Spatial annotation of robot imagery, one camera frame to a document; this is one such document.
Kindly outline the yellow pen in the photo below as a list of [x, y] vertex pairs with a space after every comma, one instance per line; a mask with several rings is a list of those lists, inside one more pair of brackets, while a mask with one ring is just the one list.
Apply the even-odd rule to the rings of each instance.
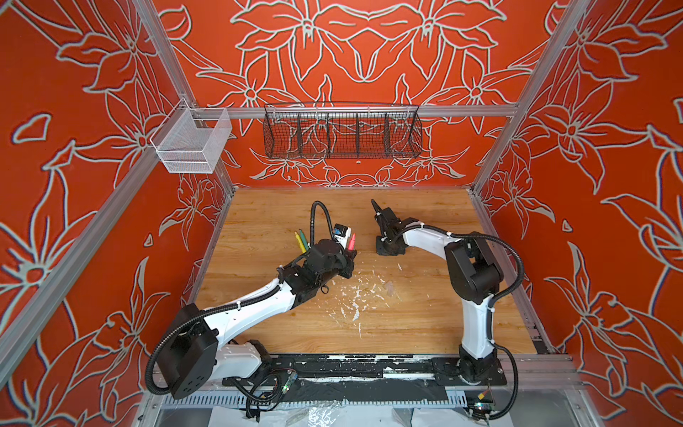
[[299, 234], [297, 231], [295, 231], [294, 235], [295, 235], [297, 244], [298, 244], [298, 246], [299, 246], [299, 248], [300, 248], [302, 254], [305, 253], [305, 252], [307, 251], [306, 245], [304, 245], [304, 243], [303, 243], [303, 241], [302, 241], [302, 239], [301, 239], [300, 234]]

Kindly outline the pink pen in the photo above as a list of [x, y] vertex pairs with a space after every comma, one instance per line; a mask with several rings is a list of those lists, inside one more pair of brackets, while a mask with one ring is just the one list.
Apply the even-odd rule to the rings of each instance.
[[356, 245], [356, 234], [353, 233], [353, 234], [351, 235], [351, 238], [350, 238], [349, 242], [348, 242], [348, 247], [347, 247], [347, 249], [348, 249], [349, 251], [352, 251], [352, 250], [355, 249], [355, 245]]

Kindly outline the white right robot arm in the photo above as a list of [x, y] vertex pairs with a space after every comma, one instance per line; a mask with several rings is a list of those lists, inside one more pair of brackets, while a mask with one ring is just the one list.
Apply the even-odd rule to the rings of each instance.
[[377, 254], [397, 256], [415, 247], [446, 261], [450, 283], [462, 300], [464, 315], [457, 375], [466, 384], [483, 382], [497, 368], [494, 306], [521, 283], [521, 279], [515, 279], [509, 288], [501, 290], [503, 269], [489, 244], [511, 247], [495, 236], [477, 232], [457, 234], [413, 218], [402, 221], [391, 208], [382, 208], [375, 200], [371, 203], [380, 229]]

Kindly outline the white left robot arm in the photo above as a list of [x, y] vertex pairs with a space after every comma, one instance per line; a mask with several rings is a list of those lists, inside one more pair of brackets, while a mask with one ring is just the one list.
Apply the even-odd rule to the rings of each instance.
[[277, 277], [262, 288], [209, 309], [183, 307], [149, 357], [147, 390], [180, 400], [211, 380], [247, 379], [260, 371], [269, 357], [261, 344], [233, 339], [327, 292], [332, 279], [353, 273], [357, 252], [350, 227], [328, 222], [327, 229], [329, 238], [310, 237], [302, 254], [279, 266]]

